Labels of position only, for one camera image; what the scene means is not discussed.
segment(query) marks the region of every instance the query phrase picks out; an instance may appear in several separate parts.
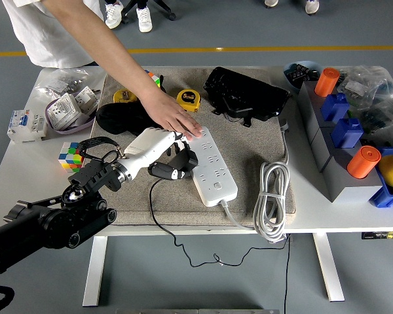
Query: yellow tape measure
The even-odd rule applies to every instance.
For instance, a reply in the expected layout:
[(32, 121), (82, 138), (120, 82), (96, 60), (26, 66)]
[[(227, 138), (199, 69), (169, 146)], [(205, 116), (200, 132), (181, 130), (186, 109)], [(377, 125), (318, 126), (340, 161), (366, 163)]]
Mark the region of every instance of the yellow tape measure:
[(201, 97), (196, 90), (182, 90), (176, 101), (186, 111), (192, 111), (193, 113), (198, 111), (199, 105), (201, 104)]
[(132, 92), (127, 90), (126, 88), (123, 90), (117, 90), (115, 94), (113, 94), (113, 102), (114, 103), (129, 103), (131, 101), (137, 101), (137, 96), (135, 96)]

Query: white sneaker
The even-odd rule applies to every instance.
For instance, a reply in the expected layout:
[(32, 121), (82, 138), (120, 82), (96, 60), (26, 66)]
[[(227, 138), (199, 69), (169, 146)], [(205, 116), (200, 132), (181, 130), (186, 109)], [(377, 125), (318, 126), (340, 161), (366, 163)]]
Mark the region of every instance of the white sneaker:
[(150, 10), (148, 7), (140, 10), (137, 8), (137, 16), (138, 16), (138, 27), (140, 32), (147, 33), (151, 31), (153, 25), (151, 24)]
[(268, 8), (272, 8), (272, 7), (275, 7), (278, 4), (278, 1), (279, 0), (265, 0), (265, 5)]
[(114, 5), (105, 5), (106, 6), (106, 25), (110, 28), (116, 28), (121, 20), (122, 15), (121, 12), (124, 8), (121, 2), (118, 2)]
[(315, 14), (319, 9), (319, 0), (307, 0), (306, 1), (306, 13), (308, 15)]

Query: floor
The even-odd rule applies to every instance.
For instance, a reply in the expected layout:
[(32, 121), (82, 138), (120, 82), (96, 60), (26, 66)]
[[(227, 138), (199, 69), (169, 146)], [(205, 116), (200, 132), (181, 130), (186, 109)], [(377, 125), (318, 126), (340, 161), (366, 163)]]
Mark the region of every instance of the floor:
[[(385, 1), (384, 6), (381, 0), (321, 0), (315, 16), (306, 15), (303, 0), (280, 0), (270, 10), (262, 0), (167, 3), (176, 13), (176, 21), (167, 20), (150, 1), (150, 33), (139, 32), (133, 11), (128, 14), (131, 22), (115, 30), (143, 66), (262, 66), (312, 60), (335, 66), (380, 65), (393, 77), (393, 0)], [(236, 47), (236, 51), (186, 49), (213, 47)], [(255, 47), (255, 51), (246, 47)], [(146, 53), (135, 50), (139, 48)], [(10, 114), (24, 107), (41, 70), (26, 56), (4, 56), (5, 52), (23, 51), (0, 1), (0, 162), (9, 143)], [(35, 170), (21, 169), (15, 175), (25, 171)], [(329, 234), (345, 295), (344, 302), (331, 303), (312, 236), (291, 238), (287, 313), (393, 313), (393, 240)], [(251, 246), (268, 246), (257, 235), (182, 236), (180, 241), (195, 263), (211, 260), (214, 252), (231, 263), (238, 262)], [(111, 238), (100, 306), (82, 308), (91, 246), (87, 241), (74, 251), (43, 249), (5, 272), (0, 284), (13, 287), (16, 296), (2, 313), (115, 313), (117, 309), (145, 308), (284, 312), (287, 247), (252, 252), (237, 268), (213, 265), (194, 269), (170, 236)]]

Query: robotic hand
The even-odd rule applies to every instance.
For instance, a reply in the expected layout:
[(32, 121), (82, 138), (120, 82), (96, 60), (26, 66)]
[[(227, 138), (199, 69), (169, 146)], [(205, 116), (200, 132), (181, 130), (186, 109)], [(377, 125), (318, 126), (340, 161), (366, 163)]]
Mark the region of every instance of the robotic hand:
[[(175, 144), (176, 158), (168, 165), (155, 162), (166, 151), (166, 147)], [(197, 157), (187, 144), (186, 137), (174, 131), (147, 128), (124, 151), (124, 156), (114, 163), (122, 181), (132, 181), (143, 167), (149, 167), (149, 173), (168, 180), (182, 179), (189, 176), (190, 170), (198, 163)]]
[[(115, 150), (103, 158), (86, 153), (86, 149), (102, 143), (113, 144)], [(170, 155), (172, 145), (176, 148), (175, 158), (169, 164), (156, 162), (165, 151)], [(70, 185), (61, 196), (35, 203), (18, 201), (4, 217), (8, 223), (0, 227), (0, 274), (42, 247), (74, 249), (114, 222), (116, 210), (107, 208), (98, 192), (103, 185), (116, 192), (124, 181), (134, 180), (143, 167), (148, 167), (149, 173), (156, 177), (182, 179), (198, 164), (182, 134), (156, 128), (144, 130), (124, 153), (107, 137), (80, 142), (79, 150), (92, 160), (69, 177)], [(113, 152), (117, 157), (105, 162)], [(1, 311), (12, 301), (14, 291), (0, 287), (0, 293), (5, 295), (0, 301)]]

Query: plastic bag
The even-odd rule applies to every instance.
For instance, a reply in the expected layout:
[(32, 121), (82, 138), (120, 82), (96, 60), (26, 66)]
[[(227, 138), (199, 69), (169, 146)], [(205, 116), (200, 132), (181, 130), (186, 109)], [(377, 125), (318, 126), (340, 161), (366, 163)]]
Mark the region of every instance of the plastic bag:
[(367, 109), (353, 109), (352, 115), (358, 118), (366, 133), (393, 126), (393, 100), (388, 99), (371, 105)]
[(97, 77), (95, 72), (101, 71), (99, 67), (57, 69), (38, 83), (35, 90), (48, 96), (50, 100), (55, 100), (65, 93), (74, 94), (86, 86), (93, 86)]
[(342, 69), (345, 79), (337, 91), (359, 110), (393, 98), (393, 80), (384, 67), (360, 65)]

